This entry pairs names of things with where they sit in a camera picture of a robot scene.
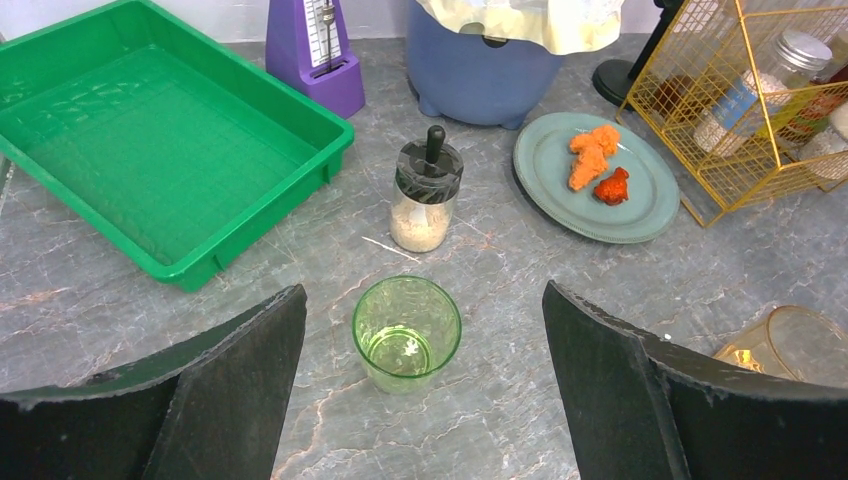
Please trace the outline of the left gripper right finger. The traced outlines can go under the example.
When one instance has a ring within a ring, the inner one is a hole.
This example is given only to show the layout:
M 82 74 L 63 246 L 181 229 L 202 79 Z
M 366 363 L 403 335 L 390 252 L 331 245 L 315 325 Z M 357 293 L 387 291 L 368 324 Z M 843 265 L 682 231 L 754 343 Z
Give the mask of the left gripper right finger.
M 549 282 L 543 316 L 584 479 L 843 479 L 847 392 L 733 366 Z

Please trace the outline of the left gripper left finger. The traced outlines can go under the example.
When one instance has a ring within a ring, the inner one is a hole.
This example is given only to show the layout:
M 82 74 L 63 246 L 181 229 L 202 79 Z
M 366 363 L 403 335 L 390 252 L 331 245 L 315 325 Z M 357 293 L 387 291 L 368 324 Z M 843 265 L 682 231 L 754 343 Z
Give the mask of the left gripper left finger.
M 302 350 L 305 289 L 67 387 L 1 397 L 5 479 L 267 479 Z

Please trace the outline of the grey round plate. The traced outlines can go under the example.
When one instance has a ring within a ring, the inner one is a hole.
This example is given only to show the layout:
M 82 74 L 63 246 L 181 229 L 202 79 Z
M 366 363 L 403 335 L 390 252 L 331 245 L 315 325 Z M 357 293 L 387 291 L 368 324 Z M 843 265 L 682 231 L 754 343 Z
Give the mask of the grey round plate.
M 579 134 L 610 126 L 619 134 L 609 169 L 586 187 L 568 186 L 577 159 L 569 147 Z M 543 115 L 520 131 L 513 166 L 529 198 L 560 225 L 585 237 L 613 244 L 652 240 L 670 226 L 680 193 L 676 179 L 660 154 L 634 132 L 598 116 L 560 112 Z M 629 198 L 611 206 L 598 199 L 594 188 L 617 168 L 629 174 Z

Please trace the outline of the glass oil bottle dark liquid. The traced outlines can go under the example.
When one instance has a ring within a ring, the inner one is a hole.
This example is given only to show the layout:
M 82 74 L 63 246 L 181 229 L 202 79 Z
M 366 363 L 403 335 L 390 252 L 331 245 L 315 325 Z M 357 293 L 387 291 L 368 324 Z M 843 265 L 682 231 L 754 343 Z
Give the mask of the glass oil bottle dark liquid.
M 653 92 L 652 109 L 663 123 L 690 123 L 700 115 L 700 101 L 694 94 L 696 79 L 685 74 L 667 77 Z

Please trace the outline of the spice jar black lid powder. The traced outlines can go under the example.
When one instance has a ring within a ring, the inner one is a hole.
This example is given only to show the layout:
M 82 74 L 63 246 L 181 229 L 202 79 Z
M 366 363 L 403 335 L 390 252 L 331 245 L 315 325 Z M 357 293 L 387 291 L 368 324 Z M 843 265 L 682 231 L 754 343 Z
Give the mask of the spice jar black lid powder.
M 398 155 L 389 231 L 402 249 L 426 253 L 447 236 L 464 173 L 460 153 L 440 125 L 407 142 Z

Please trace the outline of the white blue canister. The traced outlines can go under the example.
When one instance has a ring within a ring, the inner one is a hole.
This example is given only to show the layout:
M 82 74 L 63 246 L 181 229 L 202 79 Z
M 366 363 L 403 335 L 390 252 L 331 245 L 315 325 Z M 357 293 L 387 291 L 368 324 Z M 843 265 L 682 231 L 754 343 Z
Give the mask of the white blue canister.
M 777 34 L 739 75 L 717 103 L 705 110 L 693 139 L 704 152 L 726 158 L 736 153 L 780 112 L 791 97 L 833 59 L 832 50 L 816 37 L 787 29 Z

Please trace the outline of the spice jar black lid beans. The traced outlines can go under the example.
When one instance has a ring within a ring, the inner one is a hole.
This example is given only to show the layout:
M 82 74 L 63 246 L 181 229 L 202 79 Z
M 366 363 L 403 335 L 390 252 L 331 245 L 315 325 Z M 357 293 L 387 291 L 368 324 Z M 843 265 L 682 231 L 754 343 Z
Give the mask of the spice jar black lid beans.
M 799 159 L 825 180 L 847 177 L 847 103 L 828 116 L 825 128 L 799 150 Z

